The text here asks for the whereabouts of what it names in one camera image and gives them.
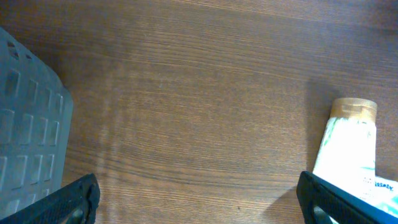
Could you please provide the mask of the white tube gold cap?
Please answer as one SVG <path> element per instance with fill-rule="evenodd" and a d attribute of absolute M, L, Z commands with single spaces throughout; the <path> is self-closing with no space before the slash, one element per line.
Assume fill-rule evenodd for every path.
<path fill-rule="evenodd" d="M 365 202 L 376 178 L 377 104 L 362 98 L 333 101 L 313 173 Z"/>

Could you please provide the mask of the small teal tissue pack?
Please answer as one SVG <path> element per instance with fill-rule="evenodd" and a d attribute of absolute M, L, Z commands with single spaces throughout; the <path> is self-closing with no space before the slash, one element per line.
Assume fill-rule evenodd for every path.
<path fill-rule="evenodd" d="M 397 217 L 397 181 L 375 176 L 373 185 L 365 196 L 365 202 Z"/>

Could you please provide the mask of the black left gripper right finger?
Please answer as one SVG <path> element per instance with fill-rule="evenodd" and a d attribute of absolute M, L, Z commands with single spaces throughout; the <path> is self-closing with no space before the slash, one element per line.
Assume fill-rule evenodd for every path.
<path fill-rule="evenodd" d="M 297 198 L 306 224 L 397 223 L 397 217 L 339 189 L 311 172 L 303 171 L 297 184 Z"/>

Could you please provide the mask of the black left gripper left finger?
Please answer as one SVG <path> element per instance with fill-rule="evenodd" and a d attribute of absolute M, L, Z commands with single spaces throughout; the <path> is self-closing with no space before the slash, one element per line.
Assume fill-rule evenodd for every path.
<path fill-rule="evenodd" d="M 78 180 L 9 215 L 1 224 L 76 223 L 94 224 L 100 188 L 94 174 Z"/>

